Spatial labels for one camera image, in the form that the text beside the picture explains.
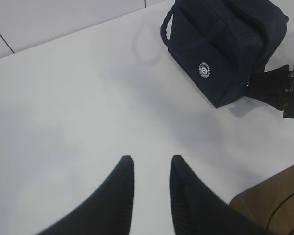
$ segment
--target white table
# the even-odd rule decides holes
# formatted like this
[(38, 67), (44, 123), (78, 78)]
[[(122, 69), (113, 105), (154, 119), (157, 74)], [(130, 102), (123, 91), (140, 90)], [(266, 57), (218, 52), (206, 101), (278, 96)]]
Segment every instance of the white table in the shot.
[[(294, 61), (291, 17), (270, 61)], [(225, 202), (294, 164), (294, 120), (243, 98), (214, 109), (159, 36), (173, 1), (0, 60), (0, 235), (32, 235), (85, 200), (122, 155), (135, 162), (132, 235), (173, 235), (169, 170), (181, 154)]]

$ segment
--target black tripod head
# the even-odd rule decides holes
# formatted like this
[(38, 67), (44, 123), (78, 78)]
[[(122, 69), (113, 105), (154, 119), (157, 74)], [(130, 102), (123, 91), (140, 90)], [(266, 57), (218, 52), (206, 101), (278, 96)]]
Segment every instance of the black tripod head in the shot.
[(294, 119), (294, 70), (284, 65), (265, 73), (251, 74), (245, 96), (265, 102)]

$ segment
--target bag handle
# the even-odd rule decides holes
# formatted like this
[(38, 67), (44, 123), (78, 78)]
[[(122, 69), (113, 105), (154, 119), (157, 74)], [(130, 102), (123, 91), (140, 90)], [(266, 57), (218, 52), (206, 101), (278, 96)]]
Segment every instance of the bag handle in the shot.
[(167, 15), (166, 15), (161, 27), (160, 27), (161, 39), (169, 50), (178, 52), (178, 51), (199, 49), (200, 47), (205, 45), (207, 42), (213, 40), (219, 32), (221, 32), (222, 30), (225, 29), (225, 24), (223, 23), (223, 21), (218, 20), (214, 24), (214, 26), (209, 30), (209, 32), (207, 33), (207, 35), (204, 38), (202, 38), (196, 42), (186, 44), (186, 45), (173, 45), (173, 43), (170, 42), (170, 40), (167, 38), (167, 27), (168, 27), (168, 23), (169, 23), (173, 14), (181, 14), (179, 11), (176, 11), (176, 8), (177, 8), (177, 5), (176, 4), (173, 5), (173, 7), (167, 13)]

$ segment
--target circular logo patch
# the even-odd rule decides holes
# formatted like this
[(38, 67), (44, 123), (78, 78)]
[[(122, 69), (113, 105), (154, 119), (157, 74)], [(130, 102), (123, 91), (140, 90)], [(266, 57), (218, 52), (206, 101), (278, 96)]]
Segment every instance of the circular logo patch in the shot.
[(202, 76), (203, 78), (208, 78), (210, 76), (210, 67), (207, 63), (202, 62), (199, 65), (198, 69), (199, 69), (200, 76)]

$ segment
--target navy blue bag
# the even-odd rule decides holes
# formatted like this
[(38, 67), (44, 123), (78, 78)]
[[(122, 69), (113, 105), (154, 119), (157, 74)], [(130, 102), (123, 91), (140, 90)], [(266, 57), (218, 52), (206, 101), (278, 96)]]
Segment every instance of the navy blue bag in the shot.
[(244, 96), (250, 74), (264, 72), (288, 20), (269, 0), (176, 0), (160, 31), (169, 53), (217, 108)]

